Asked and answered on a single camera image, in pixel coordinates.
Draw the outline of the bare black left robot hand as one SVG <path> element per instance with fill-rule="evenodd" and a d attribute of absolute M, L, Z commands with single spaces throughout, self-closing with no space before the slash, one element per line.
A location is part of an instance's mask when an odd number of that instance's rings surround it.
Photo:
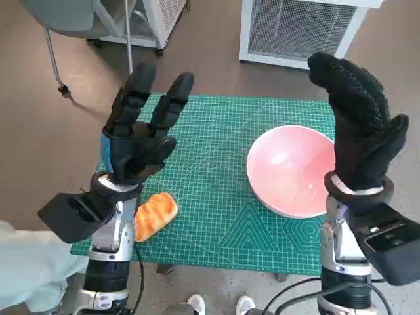
<path fill-rule="evenodd" d="M 177 123 L 194 86 L 194 74 L 183 72 L 161 95 L 149 122 L 139 121 L 156 76 L 156 67 L 141 62 L 117 93 L 102 129 L 101 156 L 116 184 L 140 184 L 164 168 L 177 141 L 169 129 Z"/>

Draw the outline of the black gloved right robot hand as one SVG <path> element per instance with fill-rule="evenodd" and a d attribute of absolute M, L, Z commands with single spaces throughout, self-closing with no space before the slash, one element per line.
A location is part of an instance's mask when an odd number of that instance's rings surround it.
<path fill-rule="evenodd" d="M 392 117 L 382 84 L 353 62 L 316 52 L 308 67 L 311 82 L 328 93 L 335 116 L 333 174 L 354 192 L 382 188 L 391 161 L 406 143 L 409 117 Z"/>

